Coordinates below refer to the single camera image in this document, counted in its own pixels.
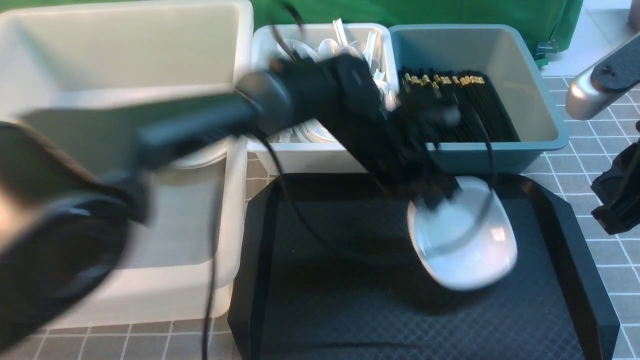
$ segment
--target white storage bin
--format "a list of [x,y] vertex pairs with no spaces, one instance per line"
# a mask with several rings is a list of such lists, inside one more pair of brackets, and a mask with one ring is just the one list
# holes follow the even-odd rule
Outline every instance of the white storage bin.
[[[247,0],[157,0],[0,15],[0,119],[44,107],[108,108],[232,88],[250,66]],[[112,276],[52,327],[201,318],[218,231],[214,316],[225,313],[244,229],[246,140],[215,164],[152,177],[148,227],[136,226]]]
[[[302,40],[314,49],[326,38],[337,40],[333,24],[305,25],[304,39],[300,38],[300,30],[296,25],[278,25],[277,29],[283,38]],[[380,61],[382,71],[387,73],[391,90],[397,91],[397,69],[389,30],[378,24],[345,24],[344,29],[349,42],[366,43],[370,31],[378,34],[374,58]],[[265,26],[253,34],[252,69],[265,69],[271,56],[279,56],[279,54],[270,28]],[[285,173],[364,171],[339,143],[272,143],[271,145],[280,158]],[[271,156],[260,142],[249,139],[248,150],[257,155],[269,174],[277,174]]]

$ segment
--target black serving tray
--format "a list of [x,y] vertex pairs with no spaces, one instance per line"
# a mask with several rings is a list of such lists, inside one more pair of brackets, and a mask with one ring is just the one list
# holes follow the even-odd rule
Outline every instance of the black serving tray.
[[455,292],[413,253],[408,199],[383,195],[366,174],[284,178],[327,241],[403,263],[333,256],[276,179],[249,202],[228,315],[244,360],[612,358],[620,323],[573,210],[530,179],[504,175],[496,188],[518,242],[513,272]]

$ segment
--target blue-gray plastic bin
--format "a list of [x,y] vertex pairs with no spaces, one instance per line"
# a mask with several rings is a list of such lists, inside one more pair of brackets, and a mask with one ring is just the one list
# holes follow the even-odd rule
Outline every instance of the blue-gray plastic bin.
[[[520,34],[503,25],[400,25],[389,29],[396,67],[484,72],[521,142],[492,143],[499,172],[520,174],[569,135]],[[489,172],[484,143],[444,143],[435,154],[447,172]]]

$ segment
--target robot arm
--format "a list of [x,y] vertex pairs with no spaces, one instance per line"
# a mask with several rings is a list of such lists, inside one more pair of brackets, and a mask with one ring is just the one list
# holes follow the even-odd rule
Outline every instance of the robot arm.
[[[457,111],[443,102],[440,114],[451,106]],[[145,172],[228,136],[266,139],[315,118],[384,190],[437,206],[458,184],[441,173],[415,129],[416,119],[441,120],[437,109],[387,111],[366,61],[340,55],[275,60],[229,94],[42,110],[0,123],[0,352],[114,270],[130,221],[147,217]]]
[[[640,83],[640,33],[608,54],[569,87],[566,110],[578,120],[592,119]],[[640,145],[620,153],[591,189],[603,205],[591,212],[608,234],[619,234],[640,224]]]

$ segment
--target tray rim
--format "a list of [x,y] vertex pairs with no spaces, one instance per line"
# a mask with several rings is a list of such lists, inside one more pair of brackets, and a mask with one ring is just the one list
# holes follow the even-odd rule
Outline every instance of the tray rim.
[[[340,179],[339,183],[344,184],[355,179],[362,182],[362,179],[367,177],[366,174],[286,174],[284,176],[287,178],[287,187],[290,192],[300,186],[296,181],[301,180],[336,181]],[[540,229],[585,360],[611,360],[618,340],[620,321],[600,278],[573,208],[568,202],[527,177],[502,174],[499,180],[500,183],[509,181],[508,189],[521,190],[531,201],[538,219],[545,217],[547,220],[539,222]],[[256,195],[247,206],[247,215],[252,211],[273,206],[274,202],[280,202],[280,182],[280,177],[276,178]],[[349,194],[341,193],[339,198],[344,200],[346,195],[349,200],[371,199],[372,190],[377,191],[380,197],[386,197],[372,181],[370,186],[363,186],[362,183],[359,185],[356,191]],[[331,196],[318,198],[317,195],[312,197],[321,201],[332,198]],[[265,299],[269,291],[270,271],[268,270],[271,268],[271,257],[260,257],[260,255],[273,251],[275,233],[267,233],[265,238],[262,234],[265,224],[275,221],[276,214],[274,211],[263,211],[263,213],[265,216],[261,219],[251,223],[245,222],[241,267],[236,276],[228,314],[232,335],[244,360],[260,358],[262,322],[266,303],[260,303],[258,297]],[[258,267],[266,271],[255,271]]]

